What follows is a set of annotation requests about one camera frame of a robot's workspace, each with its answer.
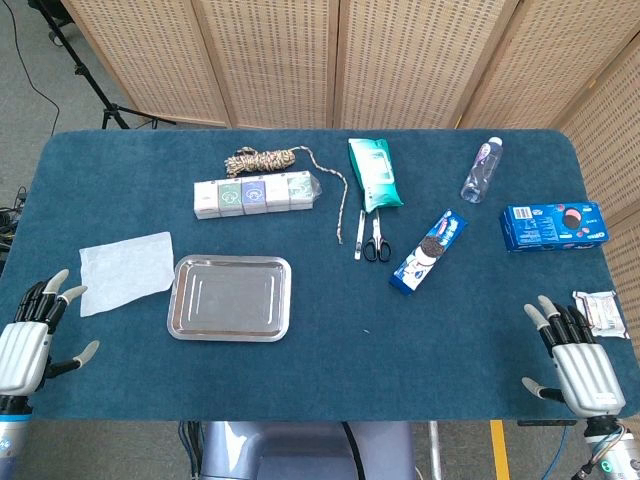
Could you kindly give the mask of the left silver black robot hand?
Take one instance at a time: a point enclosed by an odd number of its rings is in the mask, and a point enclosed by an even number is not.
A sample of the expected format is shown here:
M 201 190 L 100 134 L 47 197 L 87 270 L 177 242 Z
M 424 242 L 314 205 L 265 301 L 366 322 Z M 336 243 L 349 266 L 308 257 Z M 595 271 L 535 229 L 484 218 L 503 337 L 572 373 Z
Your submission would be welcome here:
M 12 322 L 1 333 L 1 395 L 28 397 L 47 379 L 84 367 L 100 342 L 93 340 L 69 360 L 53 363 L 53 336 L 67 307 L 87 290 L 84 285 L 59 289 L 69 275 L 62 269 L 46 281 L 32 285 L 22 296 Z

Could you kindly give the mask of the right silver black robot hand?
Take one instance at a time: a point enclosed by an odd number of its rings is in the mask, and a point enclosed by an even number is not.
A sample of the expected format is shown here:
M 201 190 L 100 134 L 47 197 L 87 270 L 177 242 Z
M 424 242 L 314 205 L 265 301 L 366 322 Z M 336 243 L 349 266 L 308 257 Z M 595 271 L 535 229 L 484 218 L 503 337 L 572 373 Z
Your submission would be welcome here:
M 593 336 L 585 316 L 575 307 L 563 307 L 545 295 L 538 306 L 523 310 L 533 322 L 552 360 L 558 388 L 530 377 L 521 383 L 533 396 L 567 405 L 577 417 L 615 416 L 626 405 L 618 378 L 605 349 Z

